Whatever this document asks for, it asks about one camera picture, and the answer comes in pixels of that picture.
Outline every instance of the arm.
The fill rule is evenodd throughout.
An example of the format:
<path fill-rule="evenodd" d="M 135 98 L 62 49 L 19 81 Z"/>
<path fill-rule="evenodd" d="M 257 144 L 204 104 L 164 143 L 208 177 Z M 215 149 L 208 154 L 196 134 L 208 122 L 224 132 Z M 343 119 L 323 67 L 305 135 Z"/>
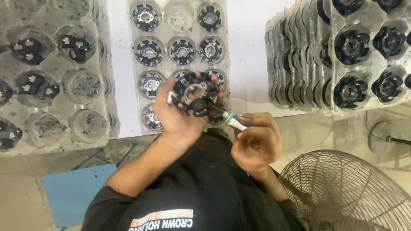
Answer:
<path fill-rule="evenodd" d="M 173 105 L 167 103 L 169 92 L 175 83 L 174 76 L 157 92 L 154 112 L 163 125 L 163 134 L 138 158 L 117 170 L 106 182 L 116 192 L 137 197 L 167 167 L 180 158 L 201 136 L 208 118 L 197 118 L 189 112 L 184 116 Z M 220 87 L 219 99 L 224 97 Z"/>
<path fill-rule="evenodd" d="M 269 166 L 280 157 L 284 147 L 273 116 L 269 113 L 248 113 L 238 116 L 238 121 L 248 128 L 234 140 L 231 150 L 234 160 L 273 199 L 278 202 L 287 200 L 285 189 Z"/>

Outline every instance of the hand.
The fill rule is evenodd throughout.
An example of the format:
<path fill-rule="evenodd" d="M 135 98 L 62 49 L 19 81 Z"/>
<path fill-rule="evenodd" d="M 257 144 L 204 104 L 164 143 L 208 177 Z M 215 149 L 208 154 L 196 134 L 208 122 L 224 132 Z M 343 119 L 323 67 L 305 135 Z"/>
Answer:
<path fill-rule="evenodd" d="M 200 77 L 200 72 L 196 71 L 197 77 Z M 217 81 L 217 76 L 211 76 L 212 81 Z M 174 76 L 168 78 L 167 83 L 158 89 L 156 102 L 154 104 L 154 113 L 160 120 L 164 128 L 164 135 L 175 137 L 176 143 L 190 147 L 201 136 L 208 122 L 208 117 L 195 117 L 193 111 L 189 111 L 189 116 L 181 114 L 174 105 L 167 103 L 169 92 L 173 90 L 175 83 Z M 219 100 L 224 98 L 225 87 L 219 87 Z"/>
<path fill-rule="evenodd" d="M 231 155 L 249 174 L 265 171 L 284 148 L 277 123 L 270 113 L 247 113 L 237 120 L 248 128 L 236 135 Z"/>

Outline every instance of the glue tube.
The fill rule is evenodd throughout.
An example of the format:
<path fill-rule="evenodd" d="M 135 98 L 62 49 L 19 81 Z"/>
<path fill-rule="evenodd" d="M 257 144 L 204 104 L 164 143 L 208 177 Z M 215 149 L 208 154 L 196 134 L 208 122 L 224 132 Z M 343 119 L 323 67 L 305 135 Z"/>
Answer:
<path fill-rule="evenodd" d="M 225 111 L 225 112 L 223 113 L 223 117 L 224 117 L 224 118 L 227 118 L 226 124 L 231 125 L 231 126 L 233 126 L 233 127 L 236 127 L 236 128 L 238 128 L 240 131 L 244 131 L 244 130 L 247 128 L 246 126 L 240 124 L 240 122 L 237 121 L 237 117 L 235 116 L 234 113 L 231 113 L 231 114 L 230 114 L 229 112 Z"/>

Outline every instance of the metal fan grill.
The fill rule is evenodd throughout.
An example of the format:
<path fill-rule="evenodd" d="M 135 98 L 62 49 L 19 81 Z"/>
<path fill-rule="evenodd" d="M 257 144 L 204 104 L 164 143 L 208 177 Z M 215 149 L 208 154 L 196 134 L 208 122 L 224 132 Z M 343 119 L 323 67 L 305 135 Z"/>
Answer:
<path fill-rule="evenodd" d="M 279 180 L 310 231 L 411 230 L 411 196 L 351 154 L 303 154 L 285 167 Z"/>

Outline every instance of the blue seat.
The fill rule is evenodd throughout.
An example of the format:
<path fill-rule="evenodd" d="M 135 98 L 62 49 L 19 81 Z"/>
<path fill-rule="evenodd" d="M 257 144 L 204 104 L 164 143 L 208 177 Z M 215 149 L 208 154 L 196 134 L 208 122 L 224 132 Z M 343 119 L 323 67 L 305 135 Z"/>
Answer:
<path fill-rule="evenodd" d="M 117 165 L 101 158 L 99 155 L 103 150 L 100 150 L 71 171 L 42 178 L 43 188 L 56 228 L 62 228 L 61 231 L 64 231 L 70 226 L 83 223 L 84 214 L 94 196 L 107 179 L 124 163 L 136 146 L 134 144 Z M 105 165 L 82 169 L 93 159 L 97 159 Z"/>

